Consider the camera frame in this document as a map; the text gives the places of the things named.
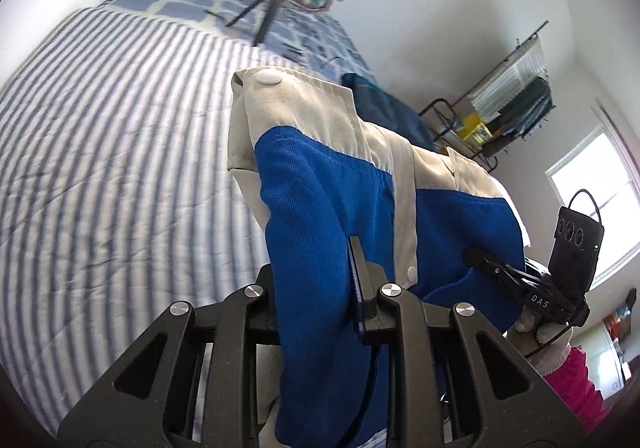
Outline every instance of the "black plastic bracket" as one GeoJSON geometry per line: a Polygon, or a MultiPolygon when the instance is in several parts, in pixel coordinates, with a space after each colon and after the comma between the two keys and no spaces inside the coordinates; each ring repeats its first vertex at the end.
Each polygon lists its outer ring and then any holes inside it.
{"type": "MultiPolygon", "coordinates": [[[[470,304],[445,309],[391,285],[348,244],[354,325],[389,345],[387,447],[444,446],[436,374],[446,380],[450,448],[575,448],[571,411],[470,304]]],[[[255,346],[279,344],[273,273],[222,303],[173,304],[94,384],[60,425],[63,448],[257,448],[255,346]],[[201,442],[193,420],[202,359],[213,343],[201,442]]]]}

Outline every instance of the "blue and white striped blanket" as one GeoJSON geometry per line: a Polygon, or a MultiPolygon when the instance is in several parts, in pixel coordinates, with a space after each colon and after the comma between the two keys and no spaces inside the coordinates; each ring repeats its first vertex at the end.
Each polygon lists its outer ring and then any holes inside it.
{"type": "Polygon", "coordinates": [[[92,8],[0,94],[0,362],[50,432],[172,301],[219,301],[268,261],[226,171],[230,78],[260,64],[295,67],[92,8]]]}

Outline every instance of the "dark blue cloth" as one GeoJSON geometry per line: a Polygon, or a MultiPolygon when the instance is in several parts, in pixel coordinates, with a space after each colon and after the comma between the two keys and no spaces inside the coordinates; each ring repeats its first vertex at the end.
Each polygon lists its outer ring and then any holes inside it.
{"type": "Polygon", "coordinates": [[[356,73],[342,75],[342,85],[353,91],[358,116],[404,136],[412,145],[436,151],[431,132],[408,105],[356,73]]]}
{"type": "Polygon", "coordinates": [[[548,82],[536,77],[524,90],[500,109],[500,132],[526,136],[553,109],[548,82]]]}
{"type": "MultiPolygon", "coordinates": [[[[255,157],[270,210],[265,233],[285,360],[276,437],[292,448],[332,447],[358,412],[370,359],[353,330],[347,239],[357,235],[366,259],[395,280],[393,179],[287,126],[262,135],[255,157]]],[[[417,217],[419,282],[412,291],[446,305],[468,300],[501,330],[512,325],[517,305],[462,264],[462,251],[478,246],[524,268],[520,228],[507,203],[419,190],[417,217]]],[[[352,447],[386,427],[387,365],[384,349],[352,447]]]]}

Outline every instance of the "window frame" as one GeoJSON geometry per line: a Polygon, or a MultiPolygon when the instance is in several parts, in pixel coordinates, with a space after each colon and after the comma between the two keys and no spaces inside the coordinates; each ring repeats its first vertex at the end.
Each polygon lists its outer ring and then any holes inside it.
{"type": "MultiPolygon", "coordinates": [[[[564,168],[566,165],[571,163],[571,161],[573,161],[578,156],[578,154],[580,154],[585,148],[587,148],[587,146],[590,145],[594,139],[596,139],[601,134],[604,134],[607,136],[607,139],[616,151],[623,168],[625,168],[626,174],[629,178],[628,184],[631,186],[634,194],[636,195],[638,205],[640,205],[640,171],[638,165],[636,164],[633,156],[631,155],[631,152],[626,146],[626,143],[622,139],[620,132],[618,131],[617,127],[614,125],[613,121],[609,117],[609,114],[606,112],[606,110],[604,110],[602,105],[598,102],[595,106],[592,107],[592,109],[595,112],[595,115],[597,116],[600,123],[598,123],[596,128],[594,128],[593,131],[591,131],[584,139],[582,139],[567,155],[565,155],[562,159],[556,162],[545,172],[546,177],[549,180],[554,193],[556,194],[556,198],[559,200],[561,205],[564,206],[566,204],[562,200],[562,196],[560,196],[560,192],[558,190],[558,187],[556,186],[556,183],[554,183],[552,176],[558,173],[558,171],[564,168]]],[[[604,202],[599,209],[602,209],[611,199],[604,202]]],[[[605,269],[602,273],[595,276],[590,290],[595,289],[603,282],[609,280],[638,253],[640,253],[640,239],[638,239],[638,242],[634,247],[630,248],[628,252],[622,255],[615,263],[610,265],[609,268],[605,269]]]]}

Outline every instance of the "tripod leg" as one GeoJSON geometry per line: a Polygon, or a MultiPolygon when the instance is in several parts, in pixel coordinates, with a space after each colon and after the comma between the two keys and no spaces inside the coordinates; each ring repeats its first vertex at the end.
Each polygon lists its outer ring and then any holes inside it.
{"type": "Polygon", "coordinates": [[[251,10],[253,10],[258,4],[260,4],[263,1],[265,0],[255,0],[254,2],[249,4],[247,8],[245,8],[237,17],[235,17],[231,22],[228,22],[226,24],[226,27],[230,28],[232,25],[236,24],[236,22],[242,19],[245,15],[247,15],[247,13],[249,13],[251,10]]]}
{"type": "Polygon", "coordinates": [[[262,24],[260,25],[260,29],[258,30],[257,35],[254,38],[254,46],[258,46],[259,44],[264,42],[264,38],[267,36],[267,32],[271,27],[271,23],[273,19],[276,18],[276,14],[278,13],[278,9],[282,4],[282,0],[271,0],[269,7],[267,8],[267,13],[264,15],[264,19],[262,20],[262,24]]]}

